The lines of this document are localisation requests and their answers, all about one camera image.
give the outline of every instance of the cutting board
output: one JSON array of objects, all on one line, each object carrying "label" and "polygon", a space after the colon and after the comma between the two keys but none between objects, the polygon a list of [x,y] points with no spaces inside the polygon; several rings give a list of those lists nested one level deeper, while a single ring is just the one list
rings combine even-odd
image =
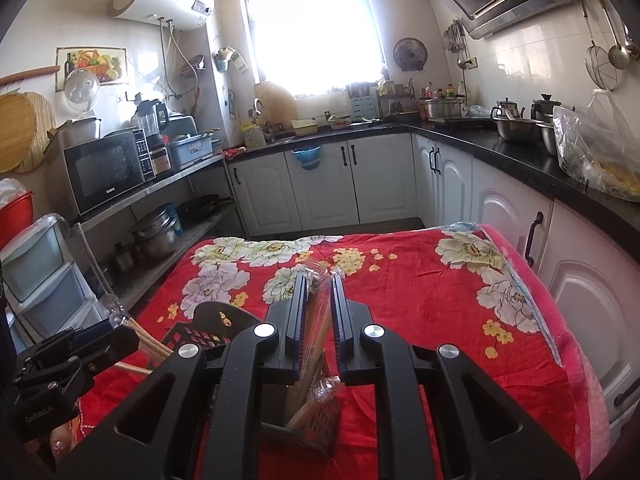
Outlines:
[{"label": "cutting board", "polygon": [[35,170],[44,160],[44,150],[47,149],[49,139],[47,132],[56,127],[56,116],[51,103],[44,95],[36,92],[25,92],[24,95],[36,113],[36,134],[33,136],[27,155],[14,169],[15,173],[27,173]]},{"label": "cutting board", "polygon": [[282,123],[288,130],[291,121],[298,118],[296,104],[290,92],[273,81],[264,81],[254,86],[255,96],[262,103],[262,116],[258,124],[270,121],[272,125]]},{"label": "cutting board", "polygon": [[27,155],[36,133],[36,113],[22,94],[0,96],[0,173],[11,171]]}]

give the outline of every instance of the round cutting board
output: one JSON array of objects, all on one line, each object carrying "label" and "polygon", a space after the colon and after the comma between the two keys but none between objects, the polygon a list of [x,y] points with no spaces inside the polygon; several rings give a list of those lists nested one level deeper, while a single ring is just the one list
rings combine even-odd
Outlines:
[{"label": "round cutting board", "polygon": [[22,162],[35,133],[36,113],[29,100],[21,94],[0,96],[0,173]]},{"label": "round cutting board", "polygon": [[33,106],[36,113],[36,134],[33,136],[31,146],[22,162],[14,169],[15,173],[27,173],[35,170],[44,160],[44,150],[47,149],[49,138],[47,132],[56,127],[56,117],[51,103],[44,95],[36,92],[23,94]]}]

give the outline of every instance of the kettle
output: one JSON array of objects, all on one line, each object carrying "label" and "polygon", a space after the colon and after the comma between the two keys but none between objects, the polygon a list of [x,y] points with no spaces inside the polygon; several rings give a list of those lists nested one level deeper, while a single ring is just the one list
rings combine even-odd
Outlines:
[{"label": "kettle", "polygon": [[136,109],[136,119],[145,137],[161,137],[161,132],[169,125],[169,112],[158,99],[142,101]]},{"label": "kettle", "polygon": [[497,110],[496,117],[507,117],[506,111],[510,111],[511,115],[515,119],[523,119],[524,118],[524,107],[522,107],[522,111],[518,111],[518,104],[512,101],[509,101],[508,97],[504,98],[504,101],[498,101],[497,106],[491,108],[491,118],[494,118],[494,110]]},{"label": "kettle", "polygon": [[551,94],[541,94],[542,99],[536,99],[531,105],[531,118],[537,121],[551,123],[554,114],[554,106],[562,106],[560,101],[552,101]]}]

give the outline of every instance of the black countertop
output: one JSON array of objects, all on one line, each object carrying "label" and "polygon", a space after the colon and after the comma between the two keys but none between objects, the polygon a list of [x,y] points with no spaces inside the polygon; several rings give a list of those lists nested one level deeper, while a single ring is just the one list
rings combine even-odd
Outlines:
[{"label": "black countertop", "polygon": [[328,142],[395,133],[416,133],[448,144],[511,175],[549,198],[557,198],[599,227],[640,263],[640,203],[626,202],[595,189],[585,192],[583,184],[560,169],[558,160],[546,152],[542,142],[536,146],[511,144],[505,142],[497,130],[490,128],[460,128],[409,119],[404,120],[403,124],[377,124],[369,128],[349,128],[336,132],[322,129],[312,136],[291,137],[264,148],[248,150],[231,163]]}]

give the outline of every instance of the metal shelf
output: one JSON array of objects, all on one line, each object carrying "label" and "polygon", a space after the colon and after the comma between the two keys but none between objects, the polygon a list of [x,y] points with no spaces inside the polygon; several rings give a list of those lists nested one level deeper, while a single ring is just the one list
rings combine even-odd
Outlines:
[{"label": "metal shelf", "polygon": [[116,280],[113,291],[120,299],[120,303],[128,311],[142,295],[180,259],[202,236],[204,236],[222,217],[232,208],[234,203],[227,203],[222,209],[211,218],[199,224],[185,227],[184,232],[178,237],[178,248],[175,253],[153,266],[139,266],[132,270],[127,276]]},{"label": "metal shelf", "polygon": [[138,200],[144,198],[147,195],[155,193],[159,189],[168,186],[169,184],[173,184],[174,182],[189,176],[192,173],[195,173],[198,170],[206,168],[207,166],[211,166],[223,160],[225,156],[220,153],[219,155],[214,155],[212,157],[203,160],[202,162],[198,162],[193,166],[190,166],[172,176],[167,177],[164,180],[160,180],[159,182],[153,182],[148,184],[143,184],[136,189],[125,193],[122,197],[120,197],[116,202],[110,203],[107,206],[104,206],[102,209],[99,209],[96,214],[94,214],[88,220],[85,220],[81,223],[82,230],[87,232],[89,229],[96,227],[98,224],[104,222],[107,218],[115,215],[117,212],[122,211],[124,208],[129,207],[131,204],[136,203]]}]

